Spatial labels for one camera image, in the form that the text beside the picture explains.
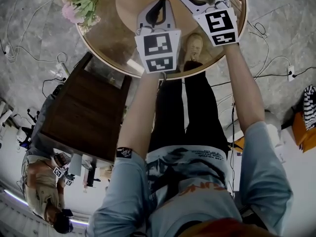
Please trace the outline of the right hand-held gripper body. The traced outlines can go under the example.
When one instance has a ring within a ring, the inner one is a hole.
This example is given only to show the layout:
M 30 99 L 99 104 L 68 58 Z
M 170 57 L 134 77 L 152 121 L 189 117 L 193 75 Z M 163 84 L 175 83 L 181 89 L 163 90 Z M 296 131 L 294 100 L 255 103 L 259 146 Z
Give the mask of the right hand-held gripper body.
M 227 1 L 218 1 L 193 18 L 204 30 L 214 47 L 238 43 L 237 16 Z

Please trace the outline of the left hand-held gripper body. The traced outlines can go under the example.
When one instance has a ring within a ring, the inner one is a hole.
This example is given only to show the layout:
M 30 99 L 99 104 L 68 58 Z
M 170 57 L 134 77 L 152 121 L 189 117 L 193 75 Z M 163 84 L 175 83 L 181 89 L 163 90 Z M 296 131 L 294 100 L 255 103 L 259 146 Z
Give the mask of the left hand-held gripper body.
M 181 35 L 179 29 L 155 30 L 149 25 L 137 29 L 136 48 L 148 74 L 177 69 Z

